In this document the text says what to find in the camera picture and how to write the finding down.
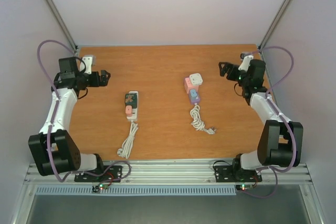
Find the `white travel adapter plug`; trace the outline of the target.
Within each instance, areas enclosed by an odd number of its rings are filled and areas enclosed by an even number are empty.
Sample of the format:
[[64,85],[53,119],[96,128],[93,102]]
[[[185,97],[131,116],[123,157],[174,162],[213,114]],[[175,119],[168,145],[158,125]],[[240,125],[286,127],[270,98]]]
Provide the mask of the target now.
[[203,78],[200,73],[193,73],[189,76],[192,86],[198,87],[203,84]]

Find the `green cube plug adapter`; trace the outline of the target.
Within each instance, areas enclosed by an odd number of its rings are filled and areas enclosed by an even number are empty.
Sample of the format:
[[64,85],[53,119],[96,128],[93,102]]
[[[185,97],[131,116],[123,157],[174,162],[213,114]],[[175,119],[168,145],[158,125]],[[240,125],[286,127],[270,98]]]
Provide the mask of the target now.
[[133,109],[138,107],[138,94],[137,93],[127,93],[124,96],[125,106],[131,105]]

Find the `pink cube socket adapter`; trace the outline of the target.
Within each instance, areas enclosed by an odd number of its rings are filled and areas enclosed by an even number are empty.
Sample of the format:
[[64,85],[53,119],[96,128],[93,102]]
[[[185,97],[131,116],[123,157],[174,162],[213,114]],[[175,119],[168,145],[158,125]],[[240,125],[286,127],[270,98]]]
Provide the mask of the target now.
[[187,94],[189,94],[192,89],[195,89],[195,86],[192,85],[189,77],[184,79],[184,88]]

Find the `pink charger plug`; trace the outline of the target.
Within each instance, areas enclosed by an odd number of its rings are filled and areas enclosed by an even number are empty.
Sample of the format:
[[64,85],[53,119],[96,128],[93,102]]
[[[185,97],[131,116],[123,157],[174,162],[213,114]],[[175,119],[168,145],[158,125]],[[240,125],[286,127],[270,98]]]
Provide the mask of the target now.
[[133,115],[133,108],[131,105],[127,105],[125,107],[125,114],[127,117],[131,117]]

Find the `purple power strip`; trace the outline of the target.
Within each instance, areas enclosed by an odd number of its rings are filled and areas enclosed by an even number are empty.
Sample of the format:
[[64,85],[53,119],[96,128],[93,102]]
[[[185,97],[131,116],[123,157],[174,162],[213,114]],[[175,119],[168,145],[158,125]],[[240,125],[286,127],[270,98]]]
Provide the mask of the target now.
[[188,93],[188,98],[190,100],[190,103],[193,105],[197,105],[200,102],[200,95],[195,89],[190,89]]

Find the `white power strip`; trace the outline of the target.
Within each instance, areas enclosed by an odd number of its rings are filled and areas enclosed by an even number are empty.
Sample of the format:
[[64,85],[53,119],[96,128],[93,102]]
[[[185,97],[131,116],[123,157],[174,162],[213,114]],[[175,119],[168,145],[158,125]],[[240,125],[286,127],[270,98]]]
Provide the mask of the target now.
[[124,99],[125,113],[128,121],[137,121],[139,109],[139,93],[137,91],[129,91]]

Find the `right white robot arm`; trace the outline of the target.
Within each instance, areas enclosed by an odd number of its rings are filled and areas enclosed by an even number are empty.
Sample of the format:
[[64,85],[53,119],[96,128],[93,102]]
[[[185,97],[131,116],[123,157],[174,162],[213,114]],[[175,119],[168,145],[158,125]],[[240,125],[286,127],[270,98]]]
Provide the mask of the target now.
[[236,82],[242,97],[264,124],[257,149],[238,154],[232,163],[232,175],[242,181],[264,169],[285,173],[300,163],[303,126],[285,116],[264,86],[266,64],[246,56],[240,65],[220,62],[220,76]]

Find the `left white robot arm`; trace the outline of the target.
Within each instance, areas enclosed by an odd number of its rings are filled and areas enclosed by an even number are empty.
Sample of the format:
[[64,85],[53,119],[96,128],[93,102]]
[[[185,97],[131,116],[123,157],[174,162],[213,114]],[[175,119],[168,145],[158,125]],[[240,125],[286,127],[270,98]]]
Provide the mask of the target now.
[[59,60],[60,71],[51,87],[52,102],[39,133],[29,137],[28,146],[42,176],[87,170],[94,181],[105,177],[106,168],[98,154],[82,154],[69,134],[72,111],[81,91],[107,86],[111,74],[93,71],[95,56]]

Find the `blue charger plug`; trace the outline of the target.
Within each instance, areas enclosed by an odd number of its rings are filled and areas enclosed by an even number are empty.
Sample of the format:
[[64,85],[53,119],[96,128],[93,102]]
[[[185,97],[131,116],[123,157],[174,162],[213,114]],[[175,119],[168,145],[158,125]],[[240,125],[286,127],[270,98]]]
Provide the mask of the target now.
[[197,91],[196,91],[195,89],[190,89],[189,97],[190,97],[192,100],[197,100],[197,99],[198,99]]

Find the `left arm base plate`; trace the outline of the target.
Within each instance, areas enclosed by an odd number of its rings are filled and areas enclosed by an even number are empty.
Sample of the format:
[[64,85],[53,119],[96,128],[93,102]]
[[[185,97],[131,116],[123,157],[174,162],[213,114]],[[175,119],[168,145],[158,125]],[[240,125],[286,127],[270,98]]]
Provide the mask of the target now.
[[88,172],[77,173],[75,174],[74,181],[76,183],[99,183],[105,180],[110,182],[113,179],[114,182],[119,183],[120,178],[123,175],[122,166],[111,166],[103,175],[101,175],[107,167],[107,165],[104,165],[103,169],[97,168]]

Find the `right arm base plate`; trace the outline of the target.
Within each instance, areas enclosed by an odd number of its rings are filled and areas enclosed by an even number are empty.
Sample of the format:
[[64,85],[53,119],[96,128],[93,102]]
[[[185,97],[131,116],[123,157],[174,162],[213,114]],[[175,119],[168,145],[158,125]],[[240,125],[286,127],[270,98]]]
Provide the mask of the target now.
[[261,175],[258,175],[256,171],[242,169],[240,160],[237,158],[234,158],[231,163],[224,160],[215,161],[212,168],[218,183],[262,182]]

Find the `aluminium rail frame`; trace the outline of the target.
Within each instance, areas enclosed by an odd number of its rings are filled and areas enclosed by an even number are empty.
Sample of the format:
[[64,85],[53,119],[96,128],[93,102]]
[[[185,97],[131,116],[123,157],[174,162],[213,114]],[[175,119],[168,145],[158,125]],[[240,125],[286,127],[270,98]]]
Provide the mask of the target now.
[[[233,185],[218,183],[213,159],[132,161],[127,178],[114,185]],[[308,168],[301,164],[235,196],[66,196],[36,195],[38,186],[89,185],[74,176],[59,183],[30,165],[12,223],[325,223]]]

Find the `right frame post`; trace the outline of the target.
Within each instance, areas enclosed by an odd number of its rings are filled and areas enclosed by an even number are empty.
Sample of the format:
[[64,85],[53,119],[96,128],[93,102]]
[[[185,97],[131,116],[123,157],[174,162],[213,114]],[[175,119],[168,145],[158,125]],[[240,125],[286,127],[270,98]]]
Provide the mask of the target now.
[[266,31],[261,43],[258,46],[258,49],[265,48],[267,42],[270,40],[271,36],[275,32],[277,26],[279,25],[280,21],[282,20],[284,14],[286,13],[288,7],[290,6],[292,0],[283,0],[275,17],[273,18],[269,28]]

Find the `frame post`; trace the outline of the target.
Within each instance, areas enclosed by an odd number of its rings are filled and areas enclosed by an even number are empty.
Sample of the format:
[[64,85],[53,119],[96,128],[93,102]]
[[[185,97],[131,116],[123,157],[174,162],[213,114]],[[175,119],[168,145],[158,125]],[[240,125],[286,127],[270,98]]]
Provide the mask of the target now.
[[63,34],[65,35],[67,41],[69,42],[69,45],[73,49],[73,51],[77,51],[78,46],[76,45],[72,35],[70,34],[70,31],[68,27],[66,26],[58,8],[56,7],[53,0],[45,0],[48,8],[50,9],[52,15],[54,16],[55,20],[57,21],[60,29],[62,30]]
[[261,43],[258,46],[258,49],[265,48],[267,42],[270,40],[271,36],[275,32],[277,26],[279,25],[280,21],[282,20],[284,14],[286,13],[288,7],[290,6],[292,0],[283,0],[275,17],[273,18],[269,28],[266,31]]

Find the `left frame post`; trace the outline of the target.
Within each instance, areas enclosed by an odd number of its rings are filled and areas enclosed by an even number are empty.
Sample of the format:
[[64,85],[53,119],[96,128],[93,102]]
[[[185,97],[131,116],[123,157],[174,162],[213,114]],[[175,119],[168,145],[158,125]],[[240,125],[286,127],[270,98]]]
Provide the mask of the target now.
[[70,31],[68,27],[66,26],[58,8],[56,7],[53,0],[45,0],[48,8],[50,9],[52,15],[54,16],[55,20],[57,21],[60,29],[62,30],[63,34],[65,35],[67,41],[69,42],[69,45],[73,49],[73,51],[77,51],[78,46],[76,45],[72,35],[70,34]]

